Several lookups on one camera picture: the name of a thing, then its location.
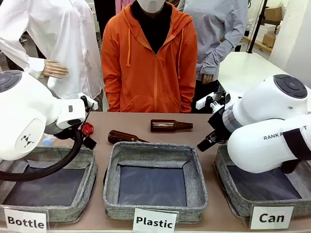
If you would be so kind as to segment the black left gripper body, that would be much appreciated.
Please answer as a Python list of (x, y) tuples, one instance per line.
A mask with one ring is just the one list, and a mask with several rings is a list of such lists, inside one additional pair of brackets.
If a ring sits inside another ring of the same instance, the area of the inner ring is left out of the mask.
[(82, 127), (84, 126), (84, 123), (85, 122), (80, 119), (69, 120), (68, 121), (69, 127), (67, 128), (68, 137), (72, 140), (76, 140), (78, 133), (82, 137), (83, 136)]

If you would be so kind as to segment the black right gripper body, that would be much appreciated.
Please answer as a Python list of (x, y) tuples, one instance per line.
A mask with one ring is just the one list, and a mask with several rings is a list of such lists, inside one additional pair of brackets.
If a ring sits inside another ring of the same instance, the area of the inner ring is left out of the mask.
[(223, 122), (223, 113), (225, 108), (220, 108), (208, 120), (210, 126), (214, 129), (208, 136), (208, 140), (212, 144), (225, 144), (230, 137), (230, 131), (225, 127)]

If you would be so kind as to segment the brown glass bottle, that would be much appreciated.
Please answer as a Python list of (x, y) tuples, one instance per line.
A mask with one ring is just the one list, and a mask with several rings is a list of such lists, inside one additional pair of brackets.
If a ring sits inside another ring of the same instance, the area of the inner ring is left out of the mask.
[(150, 121), (150, 130), (153, 133), (172, 133), (193, 129), (192, 123), (179, 122), (169, 119), (152, 119)]
[(148, 143), (148, 141), (145, 141), (143, 139), (138, 138), (137, 136), (129, 133), (124, 133), (116, 130), (111, 130), (108, 134), (107, 138), (108, 142), (111, 144), (115, 144), (118, 142), (145, 142)]

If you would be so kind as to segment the grey fabric basket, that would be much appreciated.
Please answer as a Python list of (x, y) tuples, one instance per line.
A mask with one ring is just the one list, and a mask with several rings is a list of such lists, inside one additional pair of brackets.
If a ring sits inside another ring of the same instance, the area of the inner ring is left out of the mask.
[(311, 161), (300, 162), (292, 173), (277, 167), (264, 173), (238, 168), (226, 145), (217, 149), (214, 168), (232, 213), (249, 218), (254, 206), (293, 206), (293, 217), (311, 216)]
[(133, 220), (135, 209), (176, 212), (196, 223), (208, 195), (197, 151), (188, 145), (118, 142), (104, 176), (106, 216)]
[[(20, 160), (0, 160), (0, 171), (39, 171), (55, 164), (69, 151), (70, 147), (37, 147)], [(47, 213), (50, 223), (76, 222), (90, 199), (96, 174), (93, 151), (80, 149), (68, 165), (47, 177), (18, 183), (0, 181), (0, 222), (5, 221), (5, 207)]]

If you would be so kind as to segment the white Can label card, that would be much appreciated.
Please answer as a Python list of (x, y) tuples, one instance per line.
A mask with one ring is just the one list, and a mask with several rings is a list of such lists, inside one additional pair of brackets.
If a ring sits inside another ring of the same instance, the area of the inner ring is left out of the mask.
[(290, 225), (294, 206), (254, 206), (249, 229), (282, 230)]

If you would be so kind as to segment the grey-blue-shirt mannequin's hand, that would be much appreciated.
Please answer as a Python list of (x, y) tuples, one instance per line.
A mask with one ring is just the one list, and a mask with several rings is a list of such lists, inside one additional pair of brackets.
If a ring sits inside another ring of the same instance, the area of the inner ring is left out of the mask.
[(202, 84), (206, 85), (206, 84), (208, 84), (208, 83), (213, 81), (214, 75), (213, 74), (203, 74), (203, 73), (201, 73), (201, 77), (202, 77)]

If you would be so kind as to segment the white-shirt mannequin's hand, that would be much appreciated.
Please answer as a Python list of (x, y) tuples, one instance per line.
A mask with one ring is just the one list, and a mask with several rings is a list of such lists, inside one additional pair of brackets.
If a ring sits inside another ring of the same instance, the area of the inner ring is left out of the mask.
[(42, 75), (44, 77), (53, 77), (61, 79), (64, 75), (68, 73), (67, 67), (61, 66), (58, 64), (57, 60), (44, 60), (44, 69)]

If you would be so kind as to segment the white table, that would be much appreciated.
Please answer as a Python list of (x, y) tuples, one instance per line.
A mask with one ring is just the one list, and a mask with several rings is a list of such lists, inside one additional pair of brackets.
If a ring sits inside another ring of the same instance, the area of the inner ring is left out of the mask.
[(220, 63), (218, 82), (225, 92), (244, 93), (270, 76), (285, 73), (256, 53), (231, 52)]

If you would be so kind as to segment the person in orange hoodie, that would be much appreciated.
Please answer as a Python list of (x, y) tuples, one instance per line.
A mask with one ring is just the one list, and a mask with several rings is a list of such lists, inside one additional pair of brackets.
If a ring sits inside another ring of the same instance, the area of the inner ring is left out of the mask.
[(112, 17), (101, 48), (110, 112), (189, 113), (197, 38), (190, 15), (165, 2), (156, 13), (137, 0)]

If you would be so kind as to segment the mannequin in white shirt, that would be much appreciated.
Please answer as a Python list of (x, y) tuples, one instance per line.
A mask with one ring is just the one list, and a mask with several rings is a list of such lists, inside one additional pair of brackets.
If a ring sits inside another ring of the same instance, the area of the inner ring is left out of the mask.
[[(86, 0), (3, 0), (0, 51), (60, 99), (80, 92), (103, 110), (104, 83), (92, 10)], [(63, 78), (44, 77), (44, 60), (67, 67)]]

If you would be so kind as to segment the mannequin in grey-blue shirt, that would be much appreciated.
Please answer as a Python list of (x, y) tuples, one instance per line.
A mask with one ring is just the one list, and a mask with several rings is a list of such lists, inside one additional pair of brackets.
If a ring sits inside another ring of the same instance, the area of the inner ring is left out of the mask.
[[(220, 63), (244, 35), (250, 1), (180, 0), (177, 8), (191, 15), (198, 44), (196, 86), (191, 103), (193, 114), (211, 113), (209, 107), (197, 110), (196, 102), (211, 92), (218, 92)], [(201, 73), (213, 74), (213, 81), (203, 85)]]

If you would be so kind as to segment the cardboard box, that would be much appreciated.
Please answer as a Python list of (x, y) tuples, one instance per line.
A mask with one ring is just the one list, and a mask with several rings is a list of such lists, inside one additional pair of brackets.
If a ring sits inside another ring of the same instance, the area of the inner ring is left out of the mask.
[(264, 12), (265, 20), (280, 22), (282, 21), (282, 7), (268, 7)]
[(263, 37), (262, 44), (267, 47), (273, 48), (275, 44), (275, 40), (276, 40), (276, 34), (267, 33)]

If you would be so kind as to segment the white Bottle label card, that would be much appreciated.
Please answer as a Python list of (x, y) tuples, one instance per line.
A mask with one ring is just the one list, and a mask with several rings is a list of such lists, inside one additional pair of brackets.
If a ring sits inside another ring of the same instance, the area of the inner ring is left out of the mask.
[(17, 233), (47, 233), (47, 214), (4, 208), (7, 229)]

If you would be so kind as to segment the pink garment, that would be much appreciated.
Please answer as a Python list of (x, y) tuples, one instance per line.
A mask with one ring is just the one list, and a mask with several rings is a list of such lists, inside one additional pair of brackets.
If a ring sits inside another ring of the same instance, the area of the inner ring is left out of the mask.
[(116, 14), (120, 13), (122, 8), (131, 4), (134, 0), (115, 0)]

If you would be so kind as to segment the white face mask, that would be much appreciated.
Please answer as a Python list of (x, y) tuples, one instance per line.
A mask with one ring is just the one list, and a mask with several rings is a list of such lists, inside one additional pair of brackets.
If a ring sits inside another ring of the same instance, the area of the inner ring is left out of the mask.
[(137, 0), (140, 7), (147, 13), (156, 13), (160, 11), (166, 0)]

